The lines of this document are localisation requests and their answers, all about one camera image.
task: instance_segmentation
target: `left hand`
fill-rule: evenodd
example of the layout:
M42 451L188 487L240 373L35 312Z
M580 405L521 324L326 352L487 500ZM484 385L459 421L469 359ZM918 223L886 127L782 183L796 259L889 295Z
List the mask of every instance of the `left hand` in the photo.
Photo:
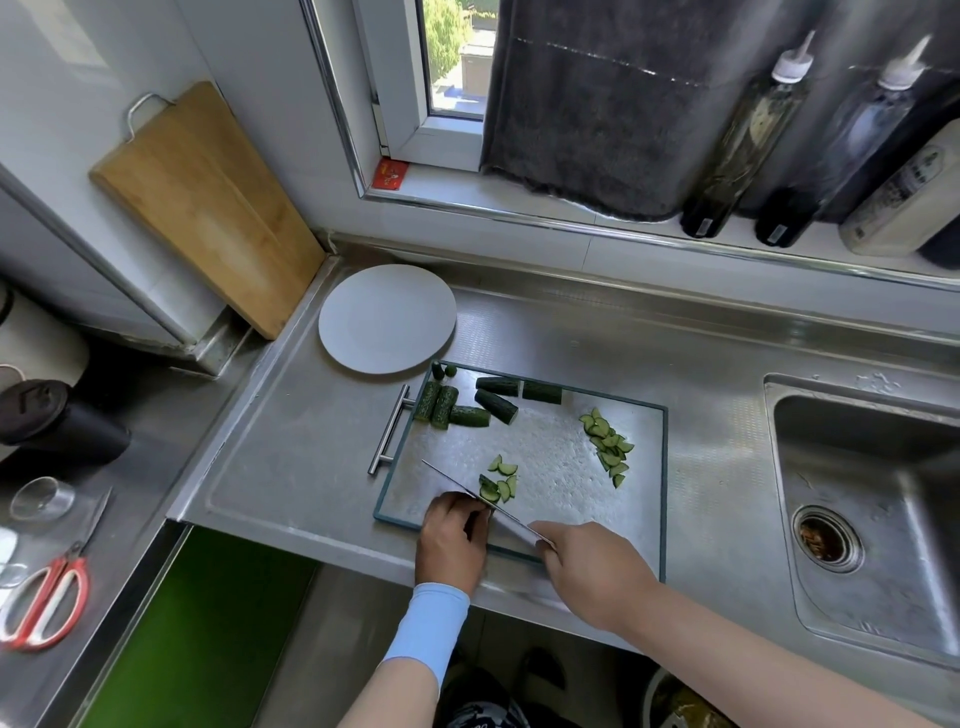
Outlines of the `left hand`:
M464 527L471 513L477 516L468 538ZM417 583L446 584L473 597L487 560L490 514L490 508L466 494L435 497L417 541Z

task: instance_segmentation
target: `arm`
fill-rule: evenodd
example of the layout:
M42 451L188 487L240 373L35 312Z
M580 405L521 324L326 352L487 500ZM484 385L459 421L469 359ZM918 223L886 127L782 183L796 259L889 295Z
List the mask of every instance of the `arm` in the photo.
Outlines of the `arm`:
M532 526L557 545L538 549L575 615L647 654L742 728L933 725L661 584L630 542L598 523Z
M472 513L478 515L466 529ZM338 728L433 724L446 664L483 573L489 521L490 510L466 495L444 493L430 503L417 541L417 587L407 614Z

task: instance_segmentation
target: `dark glass bottle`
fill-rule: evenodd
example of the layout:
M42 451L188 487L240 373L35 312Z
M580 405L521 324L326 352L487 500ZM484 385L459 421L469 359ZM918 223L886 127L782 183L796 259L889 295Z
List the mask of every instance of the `dark glass bottle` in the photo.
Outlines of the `dark glass bottle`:
M804 44L780 56L773 73L750 84L706 170L684 204L680 225L691 237L714 237L727 223L780 133L806 98L801 83L813 58Z

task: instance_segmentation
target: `sink drain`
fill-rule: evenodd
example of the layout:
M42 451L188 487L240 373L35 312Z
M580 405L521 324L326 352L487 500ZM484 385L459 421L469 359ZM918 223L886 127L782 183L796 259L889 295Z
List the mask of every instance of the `sink drain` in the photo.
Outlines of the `sink drain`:
M793 534L816 564L837 573L850 573L863 563L863 545L839 514L819 505L806 505L794 514Z

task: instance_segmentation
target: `red card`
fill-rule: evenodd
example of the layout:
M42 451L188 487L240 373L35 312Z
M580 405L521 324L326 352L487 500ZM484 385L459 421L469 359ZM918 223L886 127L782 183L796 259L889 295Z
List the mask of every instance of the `red card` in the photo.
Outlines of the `red card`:
M410 165L405 161L387 159L384 157L376 165L376 174L373 175L373 189L400 189L403 176Z

